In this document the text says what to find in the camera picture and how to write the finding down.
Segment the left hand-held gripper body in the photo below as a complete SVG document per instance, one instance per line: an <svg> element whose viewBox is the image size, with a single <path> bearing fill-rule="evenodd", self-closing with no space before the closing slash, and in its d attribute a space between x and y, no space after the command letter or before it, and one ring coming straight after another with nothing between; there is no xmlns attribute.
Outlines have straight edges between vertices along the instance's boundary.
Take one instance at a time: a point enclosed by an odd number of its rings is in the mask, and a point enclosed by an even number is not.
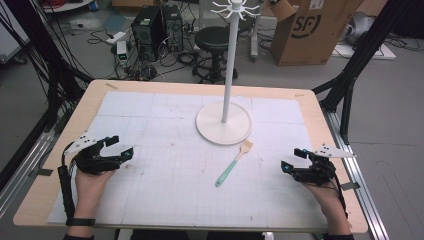
<svg viewBox="0 0 424 240"><path fill-rule="evenodd" d="M99 175L104 171L119 169L121 164L114 162L112 156L100 155L100 151L104 148L101 140L83 134L65 148L64 155L75 153L73 161L84 173Z"/></svg>

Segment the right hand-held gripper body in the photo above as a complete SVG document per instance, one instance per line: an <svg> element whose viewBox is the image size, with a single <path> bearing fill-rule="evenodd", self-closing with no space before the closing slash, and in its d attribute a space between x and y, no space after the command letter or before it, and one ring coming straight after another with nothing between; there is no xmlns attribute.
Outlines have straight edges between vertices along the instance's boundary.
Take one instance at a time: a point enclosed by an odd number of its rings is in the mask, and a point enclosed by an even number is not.
<svg viewBox="0 0 424 240"><path fill-rule="evenodd" d="M308 168L296 168L292 177L300 183L312 183L320 186L330 182L336 176L336 168L330 158L353 157L355 157L353 153L322 144L318 150L308 151L307 158L311 161L311 165Z"/></svg>

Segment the person's right hand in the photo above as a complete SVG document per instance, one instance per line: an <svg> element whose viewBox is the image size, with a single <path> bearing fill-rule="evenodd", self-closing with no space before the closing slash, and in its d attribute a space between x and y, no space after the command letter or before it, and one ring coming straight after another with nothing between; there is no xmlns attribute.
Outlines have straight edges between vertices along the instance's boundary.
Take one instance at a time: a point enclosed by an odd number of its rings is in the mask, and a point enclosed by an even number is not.
<svg viewBox="0 0 424 240"><path fill-rule="evenodd" d="M305 183L304 186L312 193L324 214L343 210L338 190L332 183L328 182L320 186Z"/></svg>

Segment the white grid mat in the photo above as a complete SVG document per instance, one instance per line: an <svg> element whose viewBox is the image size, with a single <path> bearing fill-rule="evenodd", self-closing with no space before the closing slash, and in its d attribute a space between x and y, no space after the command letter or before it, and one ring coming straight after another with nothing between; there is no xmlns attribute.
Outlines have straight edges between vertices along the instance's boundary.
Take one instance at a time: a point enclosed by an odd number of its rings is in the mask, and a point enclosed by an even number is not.
<svg viewBox="0 0 424 240"><path fill-rule="evenodd" d="M195 117L215 96L112 91L88 133L117 135L102 149L134 156L109 180L97 215L100 225L274 231L323 229L326 220L310 192L282 172L310 162L294 155L311 143L297 101L234 97L253 118L252 149L220 187L215 182L239 152L205 140Z"/></svg>

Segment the small white device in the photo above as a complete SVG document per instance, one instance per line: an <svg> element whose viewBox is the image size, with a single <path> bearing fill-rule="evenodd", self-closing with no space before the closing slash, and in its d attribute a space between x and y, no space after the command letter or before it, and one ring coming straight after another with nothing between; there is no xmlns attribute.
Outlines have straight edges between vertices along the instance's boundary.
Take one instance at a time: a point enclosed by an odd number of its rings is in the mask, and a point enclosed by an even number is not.
<svg viewBox="0 0 424 240"><path fill-rule="evenodd" d="M116 54L121 66L126 67L128 62L127 43L125 41L118 41L116 44Z"/></svg>

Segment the white power strip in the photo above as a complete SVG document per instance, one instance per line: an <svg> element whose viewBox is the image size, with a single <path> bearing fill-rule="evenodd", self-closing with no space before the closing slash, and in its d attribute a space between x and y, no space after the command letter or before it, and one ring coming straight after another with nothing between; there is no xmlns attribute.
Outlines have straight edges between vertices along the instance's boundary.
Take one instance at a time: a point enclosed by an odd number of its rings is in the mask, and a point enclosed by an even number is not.
<svg viewBox="0 0 424 240"><path fill-rule="evenodd" d="M108 44L114 44L117 41L120 41L125 35L126 35L125 32L117 32L116 34L113 35L112 38L107 39L106 42Z"/></svg>

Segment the person's dark clothing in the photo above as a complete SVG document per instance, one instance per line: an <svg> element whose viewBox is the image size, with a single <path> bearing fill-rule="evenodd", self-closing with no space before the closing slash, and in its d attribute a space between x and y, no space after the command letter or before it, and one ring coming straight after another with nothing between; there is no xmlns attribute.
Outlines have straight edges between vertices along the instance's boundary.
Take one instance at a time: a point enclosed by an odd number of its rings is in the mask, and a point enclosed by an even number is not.
<svg viewBox="0 0 424 240"><path fill-rule="evenodd" d="M261 232L134 230L131 240L264 240Z"/></svg>

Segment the white hook rack stand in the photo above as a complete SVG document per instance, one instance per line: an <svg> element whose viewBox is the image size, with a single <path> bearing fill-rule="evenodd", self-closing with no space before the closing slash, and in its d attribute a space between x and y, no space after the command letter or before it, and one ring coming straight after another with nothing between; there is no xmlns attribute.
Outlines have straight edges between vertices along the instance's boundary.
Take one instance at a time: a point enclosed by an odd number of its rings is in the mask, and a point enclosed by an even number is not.
<svg viewBox="0 0 424 240"><path fill-rule="evenodd" d="M236 144L242 147L253 146L248 140L253 129L251 114L243 106L231 102L239 20L244 19L244 13L253 16L251 10L257 9L257 7L245 7L246 1L228 0L227 5L214 2L215 6L220 7L219 13L228 12L227 18L230 19L224 100L205 105L196 116L196 127L202 137L221 146Z"/></svg>

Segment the black computer tower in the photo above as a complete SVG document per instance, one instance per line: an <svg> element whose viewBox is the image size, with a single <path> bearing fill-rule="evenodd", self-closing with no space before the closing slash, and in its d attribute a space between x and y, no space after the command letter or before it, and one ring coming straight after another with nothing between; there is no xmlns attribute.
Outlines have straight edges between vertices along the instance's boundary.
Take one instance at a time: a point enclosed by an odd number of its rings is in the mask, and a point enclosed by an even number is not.
<svg viewBox="0 0 424 240"><path fill-rule="evenodd" d="M167 46L172 52L183 50L182 18L176 5L162 7Z"/></svg>
<svg viewBox="0 0 424 240"><path fill-rule="evenodd" d="M143 6L131 24L132 33L142 60L159 59L159 46L165 39L162 12L159 6Z"/></svg>

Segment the large cardboard box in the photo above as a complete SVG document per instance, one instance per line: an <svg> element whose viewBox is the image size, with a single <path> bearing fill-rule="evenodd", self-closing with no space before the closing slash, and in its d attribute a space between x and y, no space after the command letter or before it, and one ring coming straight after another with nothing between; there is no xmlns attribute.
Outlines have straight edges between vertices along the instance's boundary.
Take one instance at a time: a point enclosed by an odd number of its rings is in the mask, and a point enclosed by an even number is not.
<svg viewBox="0 0 424 240"><path fill-rule="evenodd" d="M363 1L268 0L277 19L270 50L276 64L326 64Z"/></svg>

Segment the white metal stand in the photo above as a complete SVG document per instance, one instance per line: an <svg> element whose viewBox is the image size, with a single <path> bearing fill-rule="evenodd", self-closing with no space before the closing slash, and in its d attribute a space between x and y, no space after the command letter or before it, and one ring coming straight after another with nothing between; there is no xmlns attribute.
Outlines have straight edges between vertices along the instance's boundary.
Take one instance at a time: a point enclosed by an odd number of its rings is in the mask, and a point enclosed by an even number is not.
<svg viewBox="0 0 424 240"><path fill-rule="evenodd" d="M253 28L250 33L250 60L255 62L259 56L258 52L258 29L260 24L261 13L265 5L265 0L258 0L259 8L257 15L254 17Z"/></svg>

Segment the black round stool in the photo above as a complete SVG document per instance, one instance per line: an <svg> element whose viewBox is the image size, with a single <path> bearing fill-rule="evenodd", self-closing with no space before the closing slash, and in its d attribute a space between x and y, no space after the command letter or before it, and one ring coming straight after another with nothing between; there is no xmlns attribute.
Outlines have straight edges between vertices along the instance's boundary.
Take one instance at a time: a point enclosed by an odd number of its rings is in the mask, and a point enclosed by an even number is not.
<svg viewBox="0 0 424 240"><path fill-rule="evenodd" d="M205 27L195 35L195 44L200 50L209 53L199 60L192 69L192 74L200 83L224 82L227 59L224 54L229 47L229 28L222 26Z"/></svg>

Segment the aluminium rail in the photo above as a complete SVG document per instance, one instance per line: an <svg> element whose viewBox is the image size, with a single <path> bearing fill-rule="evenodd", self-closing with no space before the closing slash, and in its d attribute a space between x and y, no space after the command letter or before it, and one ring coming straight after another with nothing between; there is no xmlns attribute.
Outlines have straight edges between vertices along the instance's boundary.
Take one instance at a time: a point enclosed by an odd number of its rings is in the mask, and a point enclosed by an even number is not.
<svg viewBox="0 0 424 240"><path fill-rule="evenodd" d="M342 150L352 153L353 149L349 143L346 143L340 134L341 123L336 113L323 111L329 129L335 140L336 146ZM348 157L343 160L349 180L358 183L359 187L355 189L356 197L361 206L366 219L368 230L371 232L374 240L390 240L382 219L378 213L376 205L372 199L368 185L363 177L356 157Z"/></svg>
<svg viewBox="0 0 424 240"><path fill-rule="evenodd" d="M37 176L57 140L55 127L48 126L45 112L12 158L0 171L0 219L6 214L28 179Z"/></svg>

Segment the green-handled spatula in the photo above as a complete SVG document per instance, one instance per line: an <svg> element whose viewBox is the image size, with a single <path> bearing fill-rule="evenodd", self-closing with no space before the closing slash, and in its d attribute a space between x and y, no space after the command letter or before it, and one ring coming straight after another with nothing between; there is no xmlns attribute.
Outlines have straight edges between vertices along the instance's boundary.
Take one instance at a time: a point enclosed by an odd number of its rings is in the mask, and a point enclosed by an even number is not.
<svg viewBox="0 0 424 240"><path fill-rule="evenodd" d="M249 140L245 140L241 145L239 149L239 153L234 158L234 160L227 166L227 168L221 173L221 175L218 177L218 179L215 182L216 187L220 187L228 175L231 173L234 166L237 164L237 162L242 158L242 156L246 153L248 153L253 146L253 143Z"/></svg>

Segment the black metal frame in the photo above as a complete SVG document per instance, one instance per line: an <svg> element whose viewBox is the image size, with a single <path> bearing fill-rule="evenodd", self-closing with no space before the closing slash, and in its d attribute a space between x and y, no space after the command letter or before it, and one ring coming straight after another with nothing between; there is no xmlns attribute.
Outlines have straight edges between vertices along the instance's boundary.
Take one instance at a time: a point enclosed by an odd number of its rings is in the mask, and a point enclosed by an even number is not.
<svg viewBox="0 0 424 240"><path fill-rule="evenodd" d="M3 0L15 17L35 50L46 63L46 73L41 72L41 67L31 60L40 78L45 77L48 83L47 101L48 109L45 114L46 130L54 127L58 120L58 110L65 101L78 102L84 90L78 84L77 78L85 83L93 81L92 77L74 68L68 63L52 37L45 24L30 0Z"/></svg>
<svg viewBox="0 0 424 240"><path fill-rule="evenodd" d="M355 82L414 2L415 0L388 0L344 69L332 80L312 89L315 94L329 90L327 96L320 101L320 106L328 112L335 113L338 104L343 102L340 134L346 143L349 143L348 129Z"/></svg>

